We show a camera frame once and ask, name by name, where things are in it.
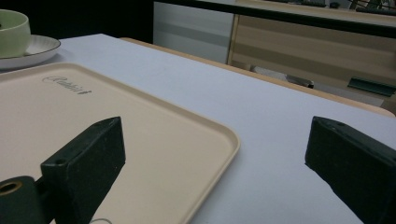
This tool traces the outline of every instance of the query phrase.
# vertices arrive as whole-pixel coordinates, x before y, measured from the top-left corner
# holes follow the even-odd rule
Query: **table surface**
[[[61,40],[78,63],[232,128],[241,148],[191,223],[361,223],[304,165],[314,116],[396,148],[396,119],[107,35]]]

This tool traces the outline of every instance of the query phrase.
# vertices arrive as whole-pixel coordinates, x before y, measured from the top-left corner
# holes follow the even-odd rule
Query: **white saucer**
[[[61,42],[57,39],[43,35],[32,35],[29,48],[23,56],[0,58],[0,70],[23,68],[42,63],[53,57],[60,46]]]

